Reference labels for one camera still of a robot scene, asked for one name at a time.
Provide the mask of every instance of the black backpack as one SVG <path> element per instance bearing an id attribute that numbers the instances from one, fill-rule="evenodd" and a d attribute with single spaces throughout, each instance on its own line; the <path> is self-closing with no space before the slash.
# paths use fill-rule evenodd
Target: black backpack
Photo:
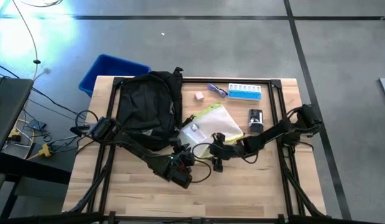
<path id="1" fill-rule="evenodd" d="M 122 81 L 118 120 L 129 137 L 147 149 L 158 151 L 169 145 L 182 125 L 182 68 Z"/>

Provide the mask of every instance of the black floor stripe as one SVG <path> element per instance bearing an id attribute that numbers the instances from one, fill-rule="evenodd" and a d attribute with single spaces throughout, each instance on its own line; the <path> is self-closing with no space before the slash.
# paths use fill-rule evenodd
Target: black floor stripe
<path id="1" fill-rule="evenodd" d="M 74 19 L 88 21 L 127 21 L 127 20 L 289 20 L 288 16 L 91 16 L 71 14 L 33 14 L 35 19 Z M 4 14 L 2 19 L 18 19 L 17 14 Z M 385 16 L 295 16 L 299 21 L 381 21 Z"/>
<path id="2" fill-rule="evenodd" d="M 313 86 L 313 82 L 311 80 L 310 72 L 309 72 L 309 69 L 307 66 L 305 54 L 303 53 L 302 45 L 301 45 L 301 42 L 299 39 L 297 26 L 296 26 L 295 20 L 293 19 L 293 14 L 292 14 L 291 5 L 289 3 L 289 0 L 284 0 L 284 4 L 285 4 L 285 8 L 287 10 L 287 15 L 290 18 L 289 23 L 290 23 L 290 27 L 291 27 L 291 31 L 292 31 L 292 37 L 293 37 L 293 41 L 295 43 L 295 47 L 297 49 L 298 59 L 300 62 L 300 66 L 302 68 L 303 77 L 305 79 L 305 83 L 306 83 L 307 90 L 309 93 L 310 101 L 311 101 L 313 106 L 317 107 L 319 116 L 321 119 L 323 119 L 323 117 L 321 115 L 321 111 L 320 111 L 320 106 L 318 105 L 318 100 L 317 100 L 315 88 Z M 321 142 L 323 143 L 328 168 L 330 169 L 331 179 L 332 179 L 332 182 L 334 185 L 336 198 L 337 198 L 338 204 L 340 206 L 342 218 L 345 220 L 351 220 L 348 202 L 346 200 L 345 192 L 344 192 L 343 187 L 342 187 L 341 178 L 340 178 L 340 175 L 338 172 L 338 168 L 336 166 L 334 154 L 333 154 L 333 151 L 331 149 L 331 144 L 330 144 L 330 140 L 328 138 L 328 135 L 327 135 L 327 132 L 325 129 L 325 125 L 322 125 L 320 128 L 320 137 L 321 137 Z"/>
<path id="3" fill-rule="evenodd" d="M 36 19 L 75 19 L 93 21 L 127 21 L 127 20 L 288 20 L 287 16 L 79 16 L 66 14 L 35 14 Z M 18 15 L 5 14 L 3 19 L 17 19 Z"/>
<path id="4" fill-rule="evenodd" d="M 385 16 L 294 16 L 299 21 L 381 21 Z"/>

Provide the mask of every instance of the yellow connector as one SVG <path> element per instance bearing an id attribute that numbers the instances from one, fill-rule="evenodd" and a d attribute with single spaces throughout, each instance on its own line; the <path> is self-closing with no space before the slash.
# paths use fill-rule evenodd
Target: yellow connector
<path id="1" fill-rule="evenodd" d="M 13 128 L 10 132 L 10 134 L 8 135 L 9 138 L 13 137 L 13 136 L 20 136 L 20 132 L 18 131 L 18 129 L 16 128 Z"/>
<path id="2" fill-rule="evenodd" d="M 39 150 L 39 152 L 42 153 L 42 155 L 44 155 L 44 157 L 50 157 L 51 156 L 50 147 L 47 144 L 43 144 L 42 149 Z"/>
<path id="3" fill-rule="evenodd" d="M 30 160 L 39 156 L 50 157 L 51 156 L 50 146 L 47 144 L 43 144 L 42 149 L 39 150 L 39 152 L 37 152 L 36 155 L 29 157 L 27 160 Z"/>
<path id="4" fill-rule="evenodd" d="M 18 131 L 18 129 L 13 128 L 8 135 L 7 140 L 9 141 L 15 141 L 15 142 L 20 142 L 21 141 L 21 133 Z"/>

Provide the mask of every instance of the pill organizer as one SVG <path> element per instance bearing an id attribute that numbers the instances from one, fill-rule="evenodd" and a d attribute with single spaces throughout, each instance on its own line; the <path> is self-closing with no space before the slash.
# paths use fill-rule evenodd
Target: pill organizer
<path id="1" fill-rule="evenodd" d="M 238 100 L 261 100 L 262 89 L 258 85 L 229 83 L 229 98 Z"/>

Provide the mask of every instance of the black desk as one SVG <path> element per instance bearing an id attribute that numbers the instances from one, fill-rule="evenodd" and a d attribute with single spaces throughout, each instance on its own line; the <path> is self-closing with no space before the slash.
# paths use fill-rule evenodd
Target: black desk
<path id="1" fill-rule="evenodd" d="M 21 177 L 60 184 L 69 183 L 70 172 L 68 171 L 1 153 L 1 149 L 31 92 L 32 85 L 32 80 L 0 78 L 0 188 L 5 180 L 15 182 L 16 186 Z M 8 218 L 15 200 L 14 197 L 9 197 L 1 218 Z"/>

